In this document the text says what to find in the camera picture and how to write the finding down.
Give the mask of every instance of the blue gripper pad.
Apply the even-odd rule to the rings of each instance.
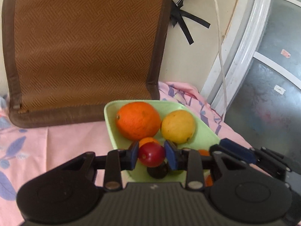
[[[131,170],[133,170],[136,166],[138,159],[138,151],[139,151],[139,142],[135,144],[133,149],[131,150]]]
[[[245,161],[249,164],[250,163],[256,164],[256,162],[257,162],[256,156],[252,150],[247,149],[247,148],[233,142],[230,139],[222,139],[219,142],[219,145],[222,146],[223,148],[235,153],[236,155],[239,155],[243,159],[243,161]]]
[[[175,151],[167,141],[164,142],[164,149],[165,149],[166,159],[168,160],[168,165],[170,166],[171,170],[177,170],[178,164],[177,164]]]

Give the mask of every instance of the sticker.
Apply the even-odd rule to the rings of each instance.
[[[284,57],[286,57],[287,59],[290,58],[290,53],[289,53],[288,51],[284,50],[284,49],[281,51],[281,54],[282,54]]]
[[[151,189],[157,189],[157,188],[159,188],[159,186],[156,185],[156,184],[154,184],[154,185],[152,185],[150,188],[151,188]]]
[[[281,95],[284,94],[284,92],[286,91],[284,88],[279,87],[278,85],[275,85],[274,90],[278,93],[280,93]]]

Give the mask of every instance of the herringbone pattern fabric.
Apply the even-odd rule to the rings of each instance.
[[[16,0],[21,111],[150,99],[163,0]]]

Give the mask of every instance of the white electrical cable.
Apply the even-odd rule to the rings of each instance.
[[[219,20],[219,5],[217,3],[217,0],[214,0],[214,3],[215,3],[215,12],[216,12],[216,19],[217,19],[217,29],[219,32],[219,62],[221,64],[221,72],[222,72],[223,88],[224,88],[225,109],[222,116],[222,121],[224,121],[226,116],[226,111],[227,111],[227,89],[226,89],[225,70],[224,70],[224,64],[222,59],[222,32],[221,32],[221,23]]]

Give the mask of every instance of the white wall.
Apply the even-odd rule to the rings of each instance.
[[[225,33],[236,0],[218,0],[221,27]],[[194,43],[189,45],[180,26],[169,26],[161,65],[160,81],[188,82],[200,91],[218,52],[218,31],[213,0],[185,0],[183,10],[211,24],[207,29],[184,18]]]

